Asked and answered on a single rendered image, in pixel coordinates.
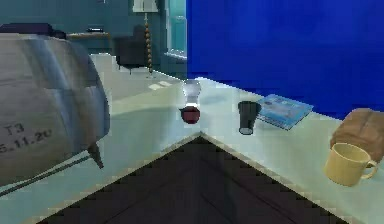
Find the brown bread loaf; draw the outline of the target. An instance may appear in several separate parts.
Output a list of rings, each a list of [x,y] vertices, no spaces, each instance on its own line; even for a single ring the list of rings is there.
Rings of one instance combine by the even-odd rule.
[[[364,149],[379,163],[384,158],[384,112],[369,108],[352,110],[330,139],[330,146],[348,143]]]

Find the dark sofa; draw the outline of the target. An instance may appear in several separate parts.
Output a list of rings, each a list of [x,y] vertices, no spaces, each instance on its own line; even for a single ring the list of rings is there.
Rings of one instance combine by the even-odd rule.
[[[54,29],[49,23],[7,23],[0,25],[0,33],[36,34],[66,39],[64,31]]]

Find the cream mug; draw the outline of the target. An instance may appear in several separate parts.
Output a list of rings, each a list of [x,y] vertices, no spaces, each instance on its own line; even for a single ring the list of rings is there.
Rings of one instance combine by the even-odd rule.
[[[348,143],[334,144],[324,165],[324,173],[330,180],[348,187],[361,179],[372,178],[377,171],[377,163],[365,150]]]

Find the blue book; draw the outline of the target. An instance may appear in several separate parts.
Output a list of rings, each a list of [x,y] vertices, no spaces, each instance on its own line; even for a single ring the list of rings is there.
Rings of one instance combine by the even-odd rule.
[[[284,130],[290,130],[313,109],[312,105],[270,94],[258,100],[258,119]]]

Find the dark wooden side table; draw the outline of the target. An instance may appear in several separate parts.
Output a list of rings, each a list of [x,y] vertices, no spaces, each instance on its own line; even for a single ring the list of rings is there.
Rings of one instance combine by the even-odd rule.
[[[107,32],[70,33],[67,38],[84,46],[89,53],[110,53],[112,51],[111,36]]]

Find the floor lamp with beaded pole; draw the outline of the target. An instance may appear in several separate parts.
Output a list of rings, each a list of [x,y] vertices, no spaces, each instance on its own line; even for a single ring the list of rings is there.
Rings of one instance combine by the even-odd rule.
[[[158,6],[156,0],[133,0],[132,11],[134,13],[144,14],[144,27],[145,27],[145,43],[147,52],[147,68],[148,78],[153,78],[153,63],[152,63],[152,42],[151,42],[151,31],[149,28],[149,13],[157,13]]]

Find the black cup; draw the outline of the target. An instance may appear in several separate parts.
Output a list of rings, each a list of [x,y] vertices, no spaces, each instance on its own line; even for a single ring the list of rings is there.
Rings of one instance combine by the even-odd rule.
[[[261,111],[261,105],[253,101],[241,101],[238,103],[240,116],[239,133],[242,135],[252,135],[257,116]]]

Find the window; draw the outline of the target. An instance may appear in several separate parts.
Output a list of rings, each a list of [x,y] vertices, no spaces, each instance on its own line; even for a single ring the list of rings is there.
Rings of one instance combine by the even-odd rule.
[[[166,0],[167,51],[171,56],[187,58],[186,0]]]

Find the clear wineglass with red base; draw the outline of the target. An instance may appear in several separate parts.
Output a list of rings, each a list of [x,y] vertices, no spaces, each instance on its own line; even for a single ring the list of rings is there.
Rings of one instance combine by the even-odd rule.
[[[200,82],[196,79],[188,79],[183,82],[183,94],[185,106],[180,109],[181,118],[187,124],[196,124],[200,119],[199,95]]]

